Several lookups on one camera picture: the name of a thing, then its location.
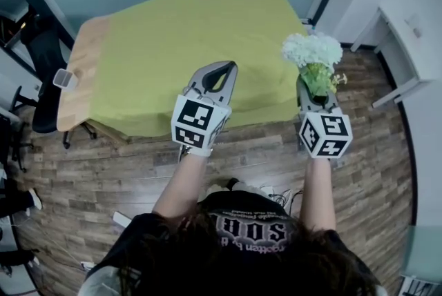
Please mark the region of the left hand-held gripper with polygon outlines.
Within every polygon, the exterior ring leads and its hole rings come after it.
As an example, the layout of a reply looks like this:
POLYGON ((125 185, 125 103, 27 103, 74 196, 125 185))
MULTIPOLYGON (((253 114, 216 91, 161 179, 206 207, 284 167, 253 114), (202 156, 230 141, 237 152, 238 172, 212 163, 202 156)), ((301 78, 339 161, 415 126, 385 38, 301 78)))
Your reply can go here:
POLYGON ((218 61, 198 69, 177 97, 171 120, 172 140, 192 155, 209 157, 216 137, 229 119, 238 75, 234 61, 218 61))

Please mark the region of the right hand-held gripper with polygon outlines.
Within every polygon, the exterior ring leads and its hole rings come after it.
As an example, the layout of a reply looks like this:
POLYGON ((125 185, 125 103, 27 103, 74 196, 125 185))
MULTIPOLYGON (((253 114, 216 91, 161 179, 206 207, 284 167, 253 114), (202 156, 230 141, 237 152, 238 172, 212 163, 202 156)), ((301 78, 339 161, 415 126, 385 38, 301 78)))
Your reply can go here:
MULTIPOLYGON (((298 103, 311 103, 309 89, 300 75, 296 87, 298 103)), ((311 158, 338 159, 352 142, 349 116, 343 113, 336 94, 330 90, 324 107, 300 105, 300 119, 298 147, 311 158)))

